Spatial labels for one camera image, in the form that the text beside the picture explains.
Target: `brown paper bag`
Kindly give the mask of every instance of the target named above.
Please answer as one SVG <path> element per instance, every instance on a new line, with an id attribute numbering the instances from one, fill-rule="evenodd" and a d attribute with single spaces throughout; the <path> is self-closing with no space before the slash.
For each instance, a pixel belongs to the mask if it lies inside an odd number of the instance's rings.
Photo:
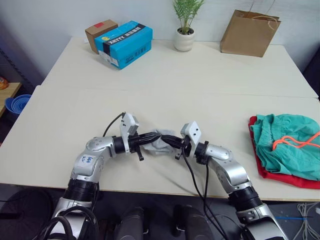
<path id="1" fill-rule="evenodd" d="M 220 42 L 220 51 L 263 57 L 280 23 L 277 16 L 235 10 Z"/>

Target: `metal bracket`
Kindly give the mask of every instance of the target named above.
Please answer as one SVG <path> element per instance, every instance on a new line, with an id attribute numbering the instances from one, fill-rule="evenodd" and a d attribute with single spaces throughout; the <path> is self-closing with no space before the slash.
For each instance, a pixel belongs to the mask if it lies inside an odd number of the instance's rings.
<path id="1" fill-rule="evenodd" d="M 139 127 L 139 122 L 135 116 L 130 113 L 125 113 L 121 120 L 120 132 L 124 144 L 125 153 L 130 154 L 130 148 L 128 143 L 129 136 L 133 136 Z"/>
<path id="2" fill-rule="evenodd" d="M 201 134 L 202 134 L 198 124 L 196 123 L 196 121 L 186 123 L 181 129 L 180 133 L 183 138 L 185 136 L 189 136 L 190 144 L 191 144 L 191 151 L 189 156 L 193 158 L 195 155 L 196 147 L 200 141 Z"/>

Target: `wooden shelf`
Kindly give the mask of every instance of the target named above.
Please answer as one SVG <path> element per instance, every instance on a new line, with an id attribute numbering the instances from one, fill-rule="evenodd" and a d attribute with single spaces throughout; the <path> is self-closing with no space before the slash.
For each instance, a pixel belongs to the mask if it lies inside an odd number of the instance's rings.
<path id="1" fill-rule="evenodd" d="M 6 109 L 5 100 L 7 98 L 13 98 L 20 89 L 20 87 L 20 82 L 10 82 L 9 86 L 6 89 L 0 90 L 0 117 Z"/>

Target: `potted plant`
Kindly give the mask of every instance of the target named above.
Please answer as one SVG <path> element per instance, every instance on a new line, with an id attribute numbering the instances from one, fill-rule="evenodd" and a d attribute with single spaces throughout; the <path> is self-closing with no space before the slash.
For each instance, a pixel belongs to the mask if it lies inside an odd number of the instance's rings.
<path id="1" fill-rule="evenodd" d="M 173 0 L 173 8 L 181 24 L 173 41 L 177 50 L 185 52 L 192 49 L 195 30 L 191 28 L 191 23 L 202 4 L 204 0 Z"/>

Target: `cable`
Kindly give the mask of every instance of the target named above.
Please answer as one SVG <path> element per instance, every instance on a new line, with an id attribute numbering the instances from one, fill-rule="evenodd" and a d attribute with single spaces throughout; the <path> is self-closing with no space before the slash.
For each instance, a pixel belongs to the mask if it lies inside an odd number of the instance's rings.
<path id="1" fill-rule="evenodd" d="M 269 7 L 268 11 L 266 11 L 265 15 L 267 15 L 267 14 L 268 14 L 268 12 L 271 10 L 272 6 L 275 4 L 275 1 L 276 1 L 276 0 L 273 0 L 273 2 L 272 2 L 272 4 L 271 4 L 271 6 Z"/>
<path id="2" fill-rule="evenodd" d="M 10 200 L 0 200 L 0 202 L 3 202 L 3 203 L 9 203 L 9 202 L 14 202 L 14 201 L 18 201 L 20 199 L 24 199 L 25 197 L 29 196 L 31 194 L 31 192 L 29 192 L 28 194 L 26 195 L 23 195 L 21 197 L 18 197 L 16 199 L 10 199 Z"/>
<path id="3" fill-rule="evenodd" d="M 44 237 L 42 239 L 43 240 L 48 239 L 49 234 L 51 233 L 52 229 L 55 227 L 55 225 L 58 222 L 60 222 L 64 228 L 66 240 L 74 240 L 74 235 L 72 232 L 71 225 L 70 225 L 69 221 L 64 216 L 56 216 L 48 222 Z"/>
<path id="4" fill-rule="evenodd" d="M 315 202 L 315 203 L 299 203 L 297 205 L 297 208 L 298 208 L 298 211 L 300 212 L 301 216 L 304 217 L 304 220 L 303 220 L 303 223 L 300 227 L 300 229 L 298 230 L 298 232 L 296 233 L 296 235 L 294 236 L 294 238 L 292 240 L 295 240 L 300 232 L 303 230 L 302 232 L 302 239 L 303 240 L 308 240 L 308 235 L 310 234 L 311 237 L 313 239 L 316 239 L 316 240 L 320 240 L 320 234 L 317 233 L 311 226 L 310 224 L 308 223 L 308 218 L 306 216 L 308 216 L 308 212 L 310 211 L 311 208 L 313 208 L 315 205 L 317 205 L 319 202 Z"/>
<path id="5" fill-rule="evenodd" d="M 209 182 L 209 166 L 208 162 L 205 164 L 205 187 L 204 187 L 204 195 L 203 195 L 203 212 L 207 216 L 207 192 L 208 192 L 208 182 Z"/>
<path id="6" fill-rule="evenodd" d="M 102 136 L 105 137 L 106 134 L 107 134 L 107 131 L 109 130 L 109 128 L 111 127 L 111 125 L 114 124 L 114 122 L 115 122 L 118 118 L 123 117 L 125 114 L 126 114 L 126 112 L 122 112 L 122 113 L 120 113 L 118 116 L 116 116 L 116 118 L 113 119 L 112 122 L 110 122 L 110 124 L 106 127 L 106 129 L 105 129 L 105 131 L 104 131 L 104 133 L 103 133 Z"/>
<path id="7" fill-rule="evenodd" d="M 186 153 L 185 153 L 185 148 L 182 147 L 182 156 L 183 156 L 183 159 L 187 165 L 187 167 L 189 168 L 189 171 L 191 173 L 191 176 L 192 176 L 192 180 L 193 180 L 193 184 L 194 184 L 194 187 L 195 187 L 195 190 L 196 192 L 198 193 L 199 197 L 201 198 L 201 200 L 203 201 L 203 204 L 207 207 L 207 209 L 209 210 L 209 212 L 212 214 L 214 220 L 216 221 L 216 223 L 219 225 L 220 229 L 218 228 L 218 226 L 215 224 L 215 222 L 210 218 L 210 216 L 207 214 L 207 212 L 205 211 L 205 215 L 206 217 L 209 219 L 209 221 L 212 223 L 212 225 L 218 230 L 218 232 L 221 234 L 221 236 L 223 236 L 226 240 L 229 240 L 225 230 L 223 229 L 223 227 L 221 226 L 220 222 L 218 221 L 218 219 L 216 218 L 216 216 L 214 215 L 214 213 L 212 212 L 212 210 L 208 207 L 207 203 L 205 203 L 204 201 L 204 197 L 201 195 L 199 189 L 198 189 L 198 186 L 197 186 L 197 183 L 196 183 L 196 178 L 195 178 L 195 174 L 194 174 L 194 171 L 192 170 L 188 160 L 187 160 L 187 157 L 186 157 Z"/>
<path id="8" fill-rule="evenodd" d="M 218 214 L 218 215 L 215 215 L 216 217 L 225 217 L 227 219 L 229 219 L 231 222 L 234 223 L 234 225 L 236 225 L 240 230 L 242 230 L 243 228 L 235 222 L 235 220 L 233 220 L 231 217 L 227 216 L 227 215 L 223 215 L 223 214 Z"/>
<path id="9" fill-rule="evenodd" d="M 62 216 L 66 216 L 67 214 L 71 213 L 72 211 L 76 211 L 76 210 L 83 212 L 90 219 L 90 222 L 93 225 L 93 238 L 92 239 L 97 240 L 99 237 L 98 220 L 97 220 L 96 216 L 94 215 L 94 213 L 90 209 L 88 209 L 84 206 L 73 206 L 73 207 L 70 207 L 67 210 L 65 210 L 63 212 Z"/>
<path id="10" fill-rule="evenodd" d="M 275 216 L 275 219 L 285 219 L 285 220 L 305 220 L 305 218 L 313 218 L 313 216 L 302 216 L 302 217 Z"/>
<path id="11" fill-rule="evenodd" d="M 94 198 L 93 198 L 93 205 L 92 205 L 92 212 L 94 211 L 95 207 L 96 207 L 96 203 L 99 197 L 99 193 L 100 193 L 100 186 L 99 186 L 99 182 L 96 184 L 95 190 L 94 190 Z"/>

